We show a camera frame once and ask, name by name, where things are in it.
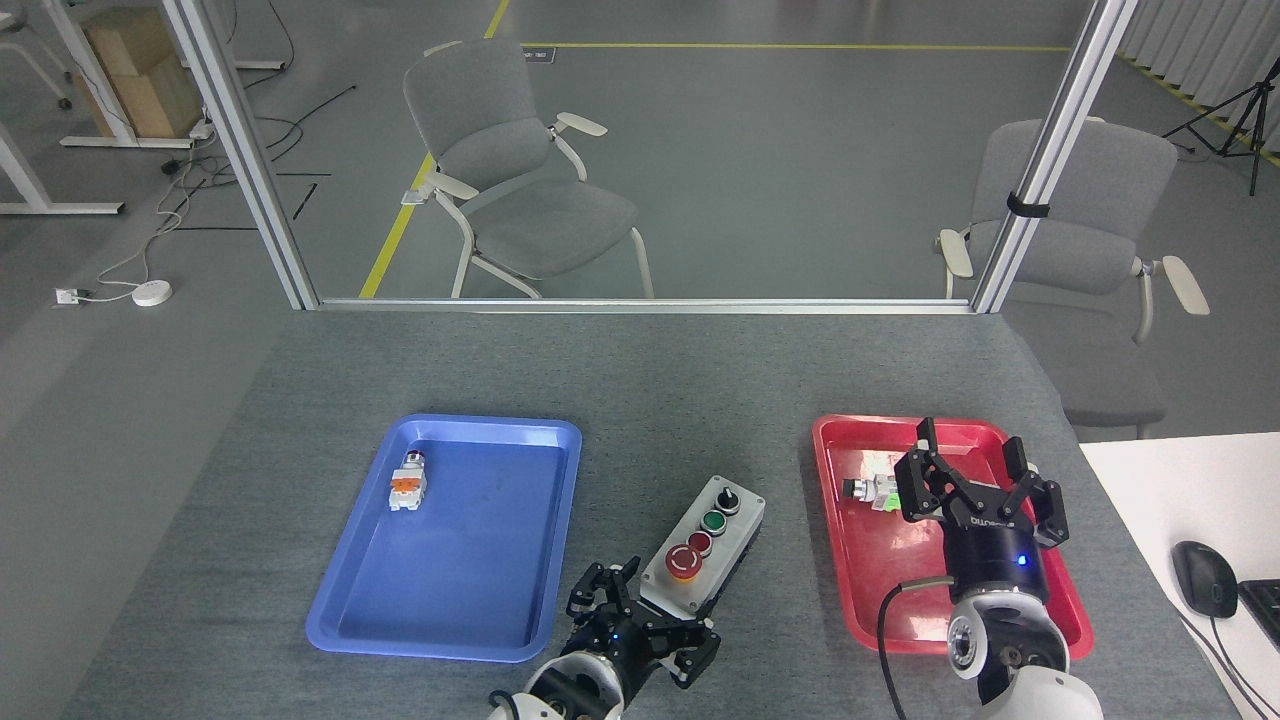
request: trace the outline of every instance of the tripod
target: tripod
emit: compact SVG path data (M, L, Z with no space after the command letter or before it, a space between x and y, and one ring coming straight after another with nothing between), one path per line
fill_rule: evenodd
M1169 137L1175 132L1187 128L1192 132L1192 135L1194 135L1201 142L1204 143L1204 147L1212 150L1213 154L1217 155L1219 158L1243 158L1245 155L1253 155L1253 176L1249 178L1249 197L1253 197L1253 193L1258 187L1258 160L1262 159L1262 143L1266 142L1263 133L1266 132L1265 126L1267 122L1267 97L1271 95L1271 91L1275 90L1275 86L1271 83L1272 81L1276 79L1276 76L1280 76L1280 58L1276 58L1275 64L1272 64L1271 69L1267 70L1267 77L1253 83L1245 90L1236 92L1235 95L1224 100L1222 102L1213 105L1212 108L1204 110L1199 115L1196 115L1194 118L1187 120L1185 123L1166 132L1161 137ZM1244 106L1244 114L1240 115L1239 120L1236 120L1235 128L1231 129L1231 135L1226 137L1226 141L1222 142L1221 147L1213 147L1212 142L1206 140L1203 135L1196 132L1196 128L1192 127L1192 124L1194 124L1196 122L1207 118L1208 115L1216 113L1220 108L1230 105L1231 102L1235 102L1236 100L1244 97L1245 95L1249 95L1249 102L1248 105ZM1254 109L1258 110L1258 119L1253 123L1253 129L1249 131L1249 142L1251 142L1249 151L1231 152L1230 151L1231 146L1235 145L1235 142L1244 136L1244 129L1243 129L1244 123L1249 120L1249 115L1253 114Z

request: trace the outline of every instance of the gray table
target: gray table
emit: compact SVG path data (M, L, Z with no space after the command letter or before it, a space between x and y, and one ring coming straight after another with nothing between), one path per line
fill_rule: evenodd
M1234 717L1062 418L997 316L477 316L291 320L67 708L68 717L484 717L522 665L325 653L303 619L387 427L411 413L559 418L582 461L559 605L591 561L648 557L708 477L768 497L690 689L655 675L627 720L892 717L845 629L809 438L828 413L982 418L1064 486L1062 555L1097 644L1074 674L1110 719ZM303 501L288 498L305 498ZM895 656L910 717L972 684Z

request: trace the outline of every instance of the computer mouse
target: computer mouse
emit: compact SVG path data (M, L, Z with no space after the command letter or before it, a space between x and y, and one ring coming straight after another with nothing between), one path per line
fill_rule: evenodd
M1235 615L1235 573L1212 547L1196 541L1174 546L1174 573L1187 605L1210 618Z

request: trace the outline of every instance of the white round device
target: white round device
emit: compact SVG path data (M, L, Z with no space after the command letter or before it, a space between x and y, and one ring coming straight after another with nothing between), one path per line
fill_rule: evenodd
M133 288L133 302L140 307L160 305L173 295L173 286L165 281L147 281Z

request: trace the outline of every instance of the chair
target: chair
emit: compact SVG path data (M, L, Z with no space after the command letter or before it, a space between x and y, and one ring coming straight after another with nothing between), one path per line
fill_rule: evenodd
M973 258L989 258L1009 192L1018 187L1039 120L1010 123L987 142L972 223L964 233L942 231L934 243L947 265L947 296L955 278L973 277ZM1015 283L1107 295L1138 278L1142 314L1137 332L1110 313L1055 302L1006 301L1001 313L1057 387L1073 425L1137 425L1138 437L1165 416L1160 386L1138 346L1153 318L1152 277L1167 277L1183 309L1207 315L1208 304L1180 259L1137 256L1142 234L1172 174L1178 154L1164 138L1094 120L1080 128L1053 190L1050 214L1039 220Z
M480 40L428 50L404 73L404 99L435 169L402 202L417 205L434 197L462 229L452 297L462 296L471 265L530 297L541 297L529 281L580 268L627 236L635 242L644 295L653 297L644 240L635 228L636 206L588 184L581 158L562 135L573 128L599 137L605 128L570 113L544 127L518 44ZM471 213L454 202L536 170L550 147L573 164L576 181L535 179Z
M49 55L49 59L52 60L54 64L59 67L59 70L63 73L63 77L67 79L67 82L70 82L72 81L70 72L68 72L63 67L61 60L59 60L58 55L55 55L52 49L49 47L49 44L46 44L42 37L36 35L35 28L27 24L26 8L23 8L22 4L19 3L13 3L13 1L0 3L0 35L17 35L23 28L31 31L31 37L36 41L37 45L40 45L40 47L45 51L45 54ZM67 97L67 94L63 92L63 90L58 87L58 83L54 82L54 78L49 77L49 73L46 73L44 68L41 68L36 63L36 59L31 56L31 53L28 53L26 47L15 42L0 42L0 50L9 50L10 53L17 53L18 55L20 55L22 59L26 60L28 65L31 65L31 69L35 70L36 76L38 76L40 79L44 81L46 86L49 86L49 90L54 92L54 97L58 99L58 108L63 110L69 110L72 108L70 97Z

